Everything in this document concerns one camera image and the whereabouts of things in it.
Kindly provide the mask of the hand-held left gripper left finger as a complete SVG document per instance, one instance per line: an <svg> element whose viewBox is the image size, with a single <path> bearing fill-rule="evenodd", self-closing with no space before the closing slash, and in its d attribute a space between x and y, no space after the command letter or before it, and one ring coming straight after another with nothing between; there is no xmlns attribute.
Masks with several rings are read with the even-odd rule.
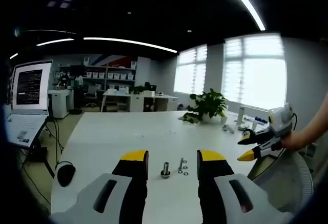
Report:
<svg viewBox="0 0 328 224"><path fill-rule="evenodd" d="M147 198L147 150L122 156L111 174L82 189L76 203L51 215L53 223L142 223Z"/></svg>

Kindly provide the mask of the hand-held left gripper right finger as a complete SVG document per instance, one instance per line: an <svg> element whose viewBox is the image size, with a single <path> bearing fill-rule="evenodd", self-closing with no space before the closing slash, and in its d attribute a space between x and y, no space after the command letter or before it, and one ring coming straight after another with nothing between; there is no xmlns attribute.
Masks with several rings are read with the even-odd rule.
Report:
<svg viewBox="0 0 328 224"><path fill-rule="evenodd" d="M294 217L273 207L262 188L215 151L197 151L197 179L203 223L289 223Z"/></svg>

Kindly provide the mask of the person's right hand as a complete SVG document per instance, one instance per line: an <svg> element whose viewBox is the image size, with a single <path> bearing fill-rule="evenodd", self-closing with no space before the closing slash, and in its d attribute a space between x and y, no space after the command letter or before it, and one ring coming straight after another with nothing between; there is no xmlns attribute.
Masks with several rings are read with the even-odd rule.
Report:
<svg viewBox="0 0 328 224"><path fill-rule="evenodd" d="M300 150L306 146L306 135L302 131L291 131L281 138L282 146L290 150Z"/></svg>

